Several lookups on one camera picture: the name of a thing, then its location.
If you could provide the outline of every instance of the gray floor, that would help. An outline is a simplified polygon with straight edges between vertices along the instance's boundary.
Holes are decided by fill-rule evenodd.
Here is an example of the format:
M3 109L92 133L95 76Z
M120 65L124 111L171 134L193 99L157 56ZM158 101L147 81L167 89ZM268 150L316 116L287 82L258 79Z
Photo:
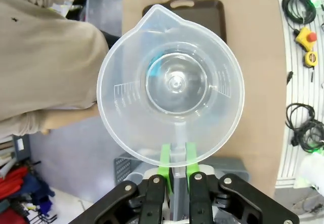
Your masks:
M87 20L110 34L121 35L122 0L89 1ZM39 171L52 187L90 202L113 188L113 159L123 150L100 118L54 130L48 136L35 134L30 138L33 159L42 161ZM275 200L302 214L317 203L324 203L323 197L312 197L316 194L311 189L278 189Z

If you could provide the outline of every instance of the red button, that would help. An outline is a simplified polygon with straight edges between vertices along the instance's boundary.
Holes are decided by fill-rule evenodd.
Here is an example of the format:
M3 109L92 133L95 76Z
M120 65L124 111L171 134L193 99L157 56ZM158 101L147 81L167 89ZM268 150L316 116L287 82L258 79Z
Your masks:
M307 41L309 43L316 42L317 41L317 35L315 32L311 32L310 34L307 35Z

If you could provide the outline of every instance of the brown cardboard table surface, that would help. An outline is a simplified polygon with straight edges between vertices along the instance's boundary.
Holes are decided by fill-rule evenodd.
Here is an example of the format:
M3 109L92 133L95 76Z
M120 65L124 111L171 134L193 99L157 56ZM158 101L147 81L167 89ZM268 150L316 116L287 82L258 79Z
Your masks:
M123 0L123 32L141 19L150 4L168 0ZM224 4L227 43L245 81L243 115L217 156L241 158L251 183L272 196L285 126L286 55L278 0L220 0Z

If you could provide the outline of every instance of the measuring cup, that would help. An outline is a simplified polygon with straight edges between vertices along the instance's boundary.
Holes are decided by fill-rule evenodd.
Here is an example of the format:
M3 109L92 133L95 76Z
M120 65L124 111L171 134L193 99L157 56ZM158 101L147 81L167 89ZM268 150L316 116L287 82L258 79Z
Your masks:
M160 5L108 52L97 86L113 139L138 159L166 167L196 163L221 148L237 127L244 94L229 47Z

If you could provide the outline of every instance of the person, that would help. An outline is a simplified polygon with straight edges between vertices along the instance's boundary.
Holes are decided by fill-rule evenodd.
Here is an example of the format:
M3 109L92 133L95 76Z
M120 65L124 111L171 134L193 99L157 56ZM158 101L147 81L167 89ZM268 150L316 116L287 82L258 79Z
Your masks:
M104 33L53 10L64 0L0 0L0 138L97 116Z

